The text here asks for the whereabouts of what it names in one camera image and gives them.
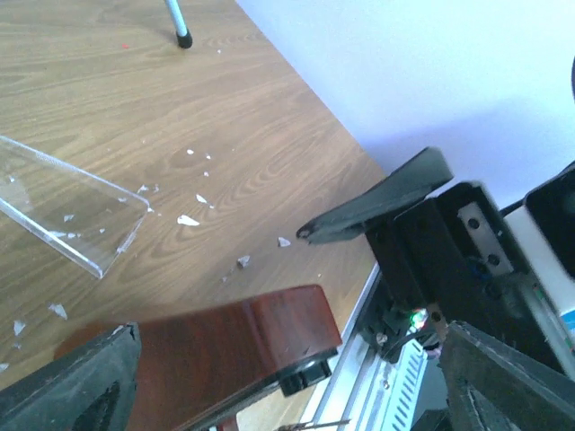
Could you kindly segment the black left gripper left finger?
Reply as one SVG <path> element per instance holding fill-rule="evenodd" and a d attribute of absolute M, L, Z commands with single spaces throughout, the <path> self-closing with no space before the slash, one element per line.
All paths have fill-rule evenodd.
<path fill-rule="evenodd" d="M 140 354 L 134 322 L 102 333 L 1 390 L 1 428 L 124 430 Z"/>

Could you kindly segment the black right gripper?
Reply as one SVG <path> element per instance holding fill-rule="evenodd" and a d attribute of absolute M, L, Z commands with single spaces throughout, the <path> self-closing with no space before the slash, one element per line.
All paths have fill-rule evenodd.
<path fill-rule="evenodd" d="M 349 241 L 389 215 L 367 239 L 390 313 L 409 321 L 436 305 L 433 324 L 465 321 L 527 355 L 530 310 L 520 285 L 529 274 L 526 259 L 480 183 L 424 199 L 453 178 L 442 152 L 426 147 L 365 193 L 305 223 L 296 237 Z"/>

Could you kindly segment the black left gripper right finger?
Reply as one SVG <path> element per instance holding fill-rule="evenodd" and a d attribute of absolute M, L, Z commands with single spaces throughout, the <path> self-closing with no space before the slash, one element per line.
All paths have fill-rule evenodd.
<path fill-rule="evenodd" d="M 440 356 L 454 430 L 572 430 L 574 381 L 465 322 Z"/>

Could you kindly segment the clear plastic metronome cover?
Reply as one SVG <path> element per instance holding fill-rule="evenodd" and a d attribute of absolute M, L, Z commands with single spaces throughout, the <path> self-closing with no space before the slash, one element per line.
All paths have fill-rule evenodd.
<path fill-rule="evenodd" d="M 1 137 L 1 212 L 99 279 L 152 211 L 138 194 Z"/>

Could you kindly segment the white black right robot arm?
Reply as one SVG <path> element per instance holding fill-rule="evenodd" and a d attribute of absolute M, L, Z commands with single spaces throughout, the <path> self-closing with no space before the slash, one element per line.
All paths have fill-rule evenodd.
<path fill-rule="evenodd" d="M 574 169 L 498 208 L 478 181 L 454 182 L 436 147 L 305 223 L 311 244 L 365 236 L 378 274 L 358 327 L 391 364 L 417 336 L 464 321 L 537 362 L 574 373 Z"/>

